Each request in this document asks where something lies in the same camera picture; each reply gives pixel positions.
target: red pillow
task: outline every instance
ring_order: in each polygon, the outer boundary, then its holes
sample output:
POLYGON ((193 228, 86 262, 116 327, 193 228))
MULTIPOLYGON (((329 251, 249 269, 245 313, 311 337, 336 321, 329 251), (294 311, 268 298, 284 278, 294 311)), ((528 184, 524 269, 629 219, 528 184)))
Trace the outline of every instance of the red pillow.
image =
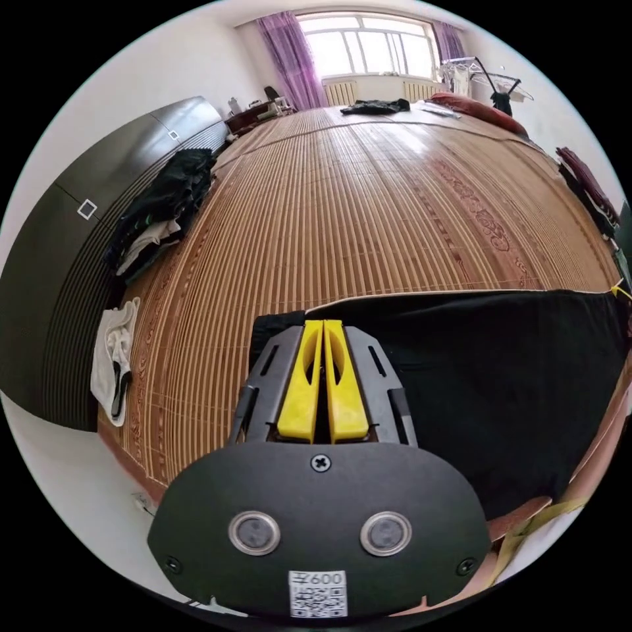
POLYGON ((505 114, 505 112, 501 112, 495 107, 479 103, 474 99, 462 97, 458 94, 452 94, 452 92, 437 92, 430 97, 430 101, 438 103, 439 105, 447 105, 455 112, 468 114, 476 119, 487 121, 488 123, 496 125, 496 127, 501 127, 508 132, 526 136, 527 138, 529 137, 526 129, 524 129, 518 121, 509 116, 509 114, 505 114))

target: sticker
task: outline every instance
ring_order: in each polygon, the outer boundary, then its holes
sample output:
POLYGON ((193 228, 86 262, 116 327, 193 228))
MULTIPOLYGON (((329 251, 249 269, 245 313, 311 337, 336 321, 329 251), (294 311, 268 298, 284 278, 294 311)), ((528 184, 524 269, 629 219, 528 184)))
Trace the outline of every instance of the sticker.
POLYGON ((347 616, 344 571, 290 571, 290 613, 302 619, 347 616))

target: window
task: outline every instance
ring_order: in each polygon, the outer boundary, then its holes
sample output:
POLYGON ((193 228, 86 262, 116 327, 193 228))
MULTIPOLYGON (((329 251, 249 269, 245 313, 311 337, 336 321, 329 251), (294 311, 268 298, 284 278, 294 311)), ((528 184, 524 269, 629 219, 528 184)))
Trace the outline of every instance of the window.
POLYGON ((381 14, 299 17, 321 77, 397 73, 437 79, 428 24, 381 14))

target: window frame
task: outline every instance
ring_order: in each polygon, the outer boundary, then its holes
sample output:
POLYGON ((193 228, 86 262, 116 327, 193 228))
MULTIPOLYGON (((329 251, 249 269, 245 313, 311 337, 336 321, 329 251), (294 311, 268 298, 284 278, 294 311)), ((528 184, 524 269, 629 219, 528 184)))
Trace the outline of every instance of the window frame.
POLYGON ((371 33, 381 33, 384 35, 384 39, 386 40, 386 47, 388 49, 388 53, 390 55, 391 58, 391 63, 392 63, 392 67, 395 68, 396 64, 394 63, 395 60, 393 59, 393 53, 391 51, 391 46, 390 46, 390 42, 389 42, 389 35, 391 35, 392 39, 393 39, 393 46, 395 47, 395 41, 398 40, 399 41, 399 46, 400 49, 402 51, 402 56, 403 56, 403 63, 404 63, 404 69, 406 72, 400 72, 397 75, 391 75, 391 76, 399 76, 402 77, 404 79, 417 79, 417 80, 422 80, 422 81, 432 81, 432 82, 440 82, 440 76, 439 76, 439 63, 438 63, 438 47, 436 45, 436 40, 435 40, 435 34, 433 32, 433 27, 430 24, 430 22, 426 22, 424 20, 420 20, 420 19, 415 19, 415 18, 408 18, 408 17, 403 17, 400 15, 395 15, 395 14, 391 14, 391 13, 378 13, 378 12, 372 12, 372 11, 327 11, 327 12, 315 12, 315 13, 302 13, 302 14, 297 14, 296 18, 298 19, 299 23, 301 22, 307 22, 309 20, 315 20, 315 19, 322 19, 322 18, 336 18, 336 17, 352 17, 352 18, 356 18, 358 21, 358 25, 357 27, 351 28, 351 27, 344 27, 344 28, 320 28, 320 29, 316 29, 314 31, 308 31, 308 32, 304 32, 305 36, 310 36, 310 35, 314 35, 314 34, 319 34, 319 33, 340 33, 342 35, 342 41, 344 43, 344 47, 345 50, 347 52, 347 57, 349 60, 349 65, 350 68, 352 69, 351 72, 347 72, 347 73, 341 73, 341 74, 328 74, 325 75, 322 78, 323 81, 329 81, 332 79, 344 79, 344 78, 349 78, 349 77, 377 77, 377 76, 382 76, 380 74, 380 72, 355 72, 354 68, 355 68, 355 64, 354 64, 354 60, 349 48, 349 44, 347 41, 347 37, 346 37, 346 33, 350 32, 350 33, 355 33, 355 37, 356 40, 358 42, 359 45, 359 49, 360 49, 360 55, 362 57, 362 63, 364 68, 367 68, 367 60, 366 60, 366 56, 364 53, 364 46, 362 46, 360 37, 358 36, 359 33, 367 33, 367 32, 371 32, 371 33), (424 77, 424 76, 420 76, 420 75, 416 75, 416 74, 409 74, 408 72, 408 60, 406 59, 406 51, 404 49, 404 41, 401 38, 401 35, 403 33, 401 33, 400 31, 397 31, 395 29, 386 29, 386 28, 367 28, 364 26, 364 19, 363 18, 379 18, 381 20, 391 20, 393 22, 407 22, 408 24, 413 24, 414 26, 420 26, 422 27, 423 31, 424 31, 424 35, 415 35, 415 34, 410 34, 408 33, 407 35, 412 35, 413 37, 418 37, 418 38, 422 38, 424 40, 426 40, 428 42, 429 45, 429 50, 430 50, 430 56, 431 56, 431 62, 432 62, 432 71, 431 71, 431 76, 430 77, 424 77))

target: bamboo mat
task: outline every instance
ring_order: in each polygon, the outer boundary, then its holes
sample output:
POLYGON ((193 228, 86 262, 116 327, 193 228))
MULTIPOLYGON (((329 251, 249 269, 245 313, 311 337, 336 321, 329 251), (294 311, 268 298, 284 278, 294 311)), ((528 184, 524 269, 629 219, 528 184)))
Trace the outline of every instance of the bamboo mat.
POLYGON ((99 433, 157 500, 224 445, 253 320, 370 294, 607 291, 607 244, 555 162, 471 117, 272 121, 220 156, 186 241, 141 297, 127 418, 99 433))

